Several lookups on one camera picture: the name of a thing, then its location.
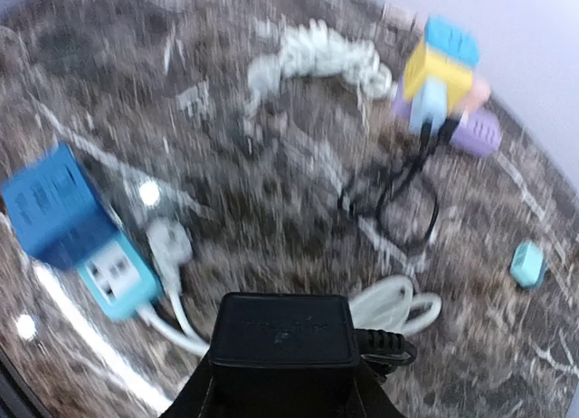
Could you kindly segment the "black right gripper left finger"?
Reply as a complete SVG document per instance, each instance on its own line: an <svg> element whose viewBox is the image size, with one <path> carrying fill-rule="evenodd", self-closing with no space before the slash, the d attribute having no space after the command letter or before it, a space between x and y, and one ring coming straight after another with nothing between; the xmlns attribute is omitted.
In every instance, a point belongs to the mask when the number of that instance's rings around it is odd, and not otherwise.
<svg viewBox="0 0 579 418"><path fill-rule="evenodd" d="M213 375L205 355L176 399L160 418L204 418L210 416L213 400Z"/></svg>

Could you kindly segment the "blue adapter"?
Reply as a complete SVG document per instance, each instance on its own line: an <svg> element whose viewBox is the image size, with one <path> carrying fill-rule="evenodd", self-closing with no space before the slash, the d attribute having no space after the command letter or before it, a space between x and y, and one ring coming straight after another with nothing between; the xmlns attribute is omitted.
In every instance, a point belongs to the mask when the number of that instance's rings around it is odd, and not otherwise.
<svg viewBox="0 0 579 418"><path fill-rule="evenodd" d="M424 41L433 49L471 68L479 64L479 46L475 38L444 18L428 18L424 27Z"/></svg>

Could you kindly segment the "black plug adapter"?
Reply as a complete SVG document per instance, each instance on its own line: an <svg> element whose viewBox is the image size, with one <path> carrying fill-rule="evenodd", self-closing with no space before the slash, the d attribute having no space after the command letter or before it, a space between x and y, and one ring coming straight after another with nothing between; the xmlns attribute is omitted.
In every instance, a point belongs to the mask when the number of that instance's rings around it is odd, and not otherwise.
<svg viewBox="0 0 579 418"><path fill-rule="evenodd" d="M340 295L228 293L209 350L213 417L353 417L364 361L380 384L413 363L403 335L355 328Z"/></svg>

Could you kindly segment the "teal small charger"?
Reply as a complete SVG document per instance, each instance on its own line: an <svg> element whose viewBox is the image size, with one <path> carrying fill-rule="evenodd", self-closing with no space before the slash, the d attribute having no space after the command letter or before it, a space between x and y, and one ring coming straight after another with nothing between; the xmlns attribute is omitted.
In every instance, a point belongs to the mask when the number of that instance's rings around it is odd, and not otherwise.
<svg viewBox="0 0 579 418"><path fill-rule="evenodd" d="M546 273L546 259L542 250L531 241L517 246L510 265L510 275L523 289L542 285Z"/></svg>

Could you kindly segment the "dark blue cube socket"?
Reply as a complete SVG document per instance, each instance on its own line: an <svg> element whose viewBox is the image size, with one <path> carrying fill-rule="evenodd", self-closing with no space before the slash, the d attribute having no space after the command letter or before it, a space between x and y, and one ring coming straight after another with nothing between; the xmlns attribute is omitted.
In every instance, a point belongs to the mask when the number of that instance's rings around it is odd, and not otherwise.
<svg viewBox="0 0 579 418"><path fill-rule="evenodd" d="M24 252L61 271L75 267L119 230L64 142L7 179L2 197Z"/></svg>

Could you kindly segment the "light blue charger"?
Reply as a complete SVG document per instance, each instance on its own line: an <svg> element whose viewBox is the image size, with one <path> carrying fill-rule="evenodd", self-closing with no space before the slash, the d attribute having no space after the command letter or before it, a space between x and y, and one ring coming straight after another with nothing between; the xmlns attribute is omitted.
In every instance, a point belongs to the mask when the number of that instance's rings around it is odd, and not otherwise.
<svg viewBox="0 0 579 418"><path fill-rule="evenodd" d="M409 127L419 134L422 125L432 123L431 134L435 135L447 116L447 86L442 81L429 78L414 95L411 105Z"/></svg>

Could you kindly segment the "yellow cube socket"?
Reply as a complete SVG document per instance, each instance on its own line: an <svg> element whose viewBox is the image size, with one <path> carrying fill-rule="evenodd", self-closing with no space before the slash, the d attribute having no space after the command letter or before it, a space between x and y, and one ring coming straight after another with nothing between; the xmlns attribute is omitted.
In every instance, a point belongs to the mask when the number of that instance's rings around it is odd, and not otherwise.
<svg viewBox="0 0 579 418"><path fill-rule="evenodd" d="M411 100L430 78L446 86L447 110L452 110L471 90L473 71L421 39L404 67L403 98Z"/></svg>

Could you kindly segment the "purple power strip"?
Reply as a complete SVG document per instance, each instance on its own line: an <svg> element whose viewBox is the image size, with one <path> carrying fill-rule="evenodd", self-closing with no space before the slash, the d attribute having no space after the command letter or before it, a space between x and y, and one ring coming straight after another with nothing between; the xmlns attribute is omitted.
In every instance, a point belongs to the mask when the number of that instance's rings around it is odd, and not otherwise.
<svg viewBox="0 0 579 418"><path fill-rule="evenodd" d="M412 101L403 98L403 82L400 81L393 101L394 114L410 122ZM458 149L467 151L476 157L488 157L500 147L502 134L498 118L488 110L478 109L468 117L447 115L445 122L451 123L453 131L443 139L448 140L451 145ZM430 136L440 135L443 132L444 123L435 135L432 135L430 131Z"/></svg>

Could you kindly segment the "teal power strip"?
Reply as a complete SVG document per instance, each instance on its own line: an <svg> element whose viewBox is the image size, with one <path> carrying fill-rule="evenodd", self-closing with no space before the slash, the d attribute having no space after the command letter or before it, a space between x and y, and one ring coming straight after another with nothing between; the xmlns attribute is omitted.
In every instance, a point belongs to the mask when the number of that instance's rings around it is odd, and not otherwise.
<svg viewBox="0 0 579 418"><path fill-rule="evenodd" d="M133 318L162 294L162 285L126 234L118 232L77 266L103 313L113 321Z"/></svg>

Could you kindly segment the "pink charger plug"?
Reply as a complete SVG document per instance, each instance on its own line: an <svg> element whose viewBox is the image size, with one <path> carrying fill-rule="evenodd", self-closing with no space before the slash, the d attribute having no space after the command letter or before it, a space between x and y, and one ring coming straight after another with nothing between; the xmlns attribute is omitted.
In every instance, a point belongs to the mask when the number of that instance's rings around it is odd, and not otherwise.
<svg viewBox="0 0 579 418"><path fill-rule="evenodd" d="M489 83L482 77L475 75L469 93L464 97L463 110L472 113L483 106L491 95Z"/></svg>

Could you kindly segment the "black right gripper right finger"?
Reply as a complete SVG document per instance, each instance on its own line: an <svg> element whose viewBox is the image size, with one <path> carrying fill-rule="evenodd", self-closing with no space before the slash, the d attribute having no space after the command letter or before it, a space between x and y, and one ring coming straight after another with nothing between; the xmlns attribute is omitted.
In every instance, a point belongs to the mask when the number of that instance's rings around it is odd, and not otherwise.
<svg viewBox="0 0 579 418"><path fill-rule="evenodd" d="M361 361L352 390L352 416L360 418L404 418L375 378L369 366Z"/></svg>

